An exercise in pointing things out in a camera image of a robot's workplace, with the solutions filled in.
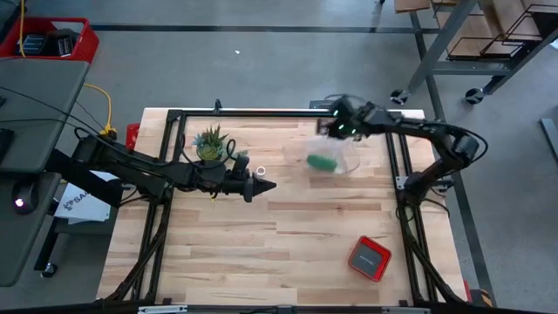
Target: red object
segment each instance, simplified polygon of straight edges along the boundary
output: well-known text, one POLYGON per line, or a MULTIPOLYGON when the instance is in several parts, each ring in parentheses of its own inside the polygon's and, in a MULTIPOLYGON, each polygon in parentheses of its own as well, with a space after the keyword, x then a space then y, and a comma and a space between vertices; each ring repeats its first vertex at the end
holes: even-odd
MULTIPOLYGON (((25 17, 24 18, 24 36, 29 33, 45 34, 49 31, 56 30, 56 26, 52 22, 69 22, 81 23, 84 25, 81 33, 79 33, 78 41, 73 47, 71 55, 68 57, 56 56, 26 56, 27 58, 39 59, 55 59, 55 60, 79 60, 93 62, 95 52, 99 46, 99 38, 95 35, 86 18, 81 17, 25 17)), ((20 19, 12 26, 5 40, 0 44, 0 57, 22 58, 21 55, 14 54, 19 41, 19 24, 20 19)))
POLYGON ((471 297, 471 290, 469 289, 469 283, 467 280, 463 279, 463 284, 465 285, 465 293, 467 294, 467 301, 472 302, 473 298, 471 297))
POLYGON ((134 123, 126 127, 126 148, 134 149, 138 134, 140 133, 140 123, 134 123))
POLYGON ((382 276, 385 273, 385 269, 387 268, 387 264, 390 262, 390 259, 391 259, 391 251, 389 251, 385 247, 381 246, 379 243, 373 241, 369 237, 363 235, 363 236, 360 237, 360 239, 358 239, 357 245, 355 246, 354 250, 352 250, 352 253, 350 254, 349 266, 351 268, 353 268, 354 270, 358 271, 359 273, 367 276, 373 282, 378 283, 380 280, 382 280, 382 276), (357 252, 357 248, 358 248, 359 245, 364 245, 364 246, 376 251, 377 253, 379 253, 379 255, 382 256, 382 261, 380 262, 380 264, 378 266, 378 269, 376 270, 376 274, 374 274, 373 276, 370 276, 369 274, 363 272, 362 270, 360 270, 360 269, 354 267, 352 264, 350 264, 350 261, 355 256, 355 253, 357 252))

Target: wooden table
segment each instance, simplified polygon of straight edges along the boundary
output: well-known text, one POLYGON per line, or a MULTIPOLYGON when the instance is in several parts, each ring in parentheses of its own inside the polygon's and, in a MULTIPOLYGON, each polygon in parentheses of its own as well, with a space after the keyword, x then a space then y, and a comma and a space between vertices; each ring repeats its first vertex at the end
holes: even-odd
MULTIPOLYGON (((417 110, 403 112, 424 116, 417 110)), ((166 116, 167 109, 144 111, 138 151, 159 154, 166 116)), ((314 135, 314 119, 191 117, 186 130, 189 156, 195 157, 189 146, 194 135, 217 123, 236 139, 237 150, 248 149, 249 167, 264 166, 265 178, 277 182, 277 188, 252 203, 238 195, 219 195, 213 202, 200 192, 175 191, 158 300, 227 305, 397 305, 398 300, 411 300, 384 135, 357 144, 357 170, 332 177, 305 165, 301 147, 314 135), (380 283, 347 265, 362 235, 392 252, 380 283)), ((409 137, 408 144, 414 169, 434 161, 428 141, 409 137)), ((136 262, 146 212, 141 201, 120 209, 98 297, 113 292, 136 262)), ((447 213, 427 202, 422 213, 433 264, 465 298, 447 213)), ((425 296, 421 275, 419 281, 425 296)))

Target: gray floor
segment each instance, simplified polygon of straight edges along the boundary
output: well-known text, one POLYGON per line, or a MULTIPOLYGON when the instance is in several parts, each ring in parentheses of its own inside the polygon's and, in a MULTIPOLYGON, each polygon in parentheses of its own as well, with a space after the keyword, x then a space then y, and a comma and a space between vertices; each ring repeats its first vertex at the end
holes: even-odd
MULTIPOLYGON (((391 1, 380 12, 371 0, 35 0, 30 14, 88 17, 93 23, 404 26, 391 1)), ((431 12, 421 12, 432 27, 431 12)), ((391 106, 390 91, 404 87, 419 64, 410 35, 287 33, 99 32, 100 46, 87 81, 113 100, 113 124, 124 137, 144 107, 308 106, 335 92, 349 92, 391 106)), ((459 100, 486 77, 437 77, 447 120, 487 138, 490 150, 463 171, 480 241, 500 307, 558 311, 558 164, 537 124, 558 121, 558 51, 545 49, 507 85, 472 108, 459 100)), ((103 96, 83 90, 79 101, 104 124, 103 96)), ((425 86, 406 108, 432 118, 425 86)), ((74 113, 89 119, 76 107, 74 113)), ((69 133, 59 143, 67 153, 69 133)), ((466 279, 476 280, 456 211, 452 226, 466 279)), ((0 289, 0 309, 68 304, 94 299, 109 240, 71 237, 57 246, 59 273, 38 278, 26 267, 17 286, 0 289)))

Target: red bin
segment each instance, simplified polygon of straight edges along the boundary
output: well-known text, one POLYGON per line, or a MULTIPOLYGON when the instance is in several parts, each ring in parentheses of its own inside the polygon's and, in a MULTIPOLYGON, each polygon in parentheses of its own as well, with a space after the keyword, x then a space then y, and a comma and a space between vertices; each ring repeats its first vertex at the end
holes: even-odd
MULTIPOLYGON (((49 31, 57 29, 53 22, 81 23, 83 28, 79 33, 76 45, 70 56, 26 56, 27 58, 55 59, 55 60, 79 60, 92 63, 95 52, 99 46, 99 38, 95 35, 89 25, 89 21, 82 17, 25 17, 24 18, 24 35, 29 33, 45 34, 49 31)), ((19 41, 19 24, 20 19, 14 23, 5 40, 0 44, 0 57, 6 58, 22 58, 22 56, 14 54, 19 41)))

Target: potted plant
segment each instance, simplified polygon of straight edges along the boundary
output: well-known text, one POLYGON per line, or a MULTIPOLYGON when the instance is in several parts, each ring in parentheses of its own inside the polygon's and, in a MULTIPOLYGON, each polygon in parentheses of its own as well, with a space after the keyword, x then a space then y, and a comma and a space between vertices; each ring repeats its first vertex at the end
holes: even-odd
POLYGON ((228 134, 220 135, 221 125, 213 129, 212 126, 206 129, 206 132, 197 134, 194 138, 194 145, 197 146, 195 152, 202 160, 220 160, 223 151, 223 141, 227 138, 228 134))

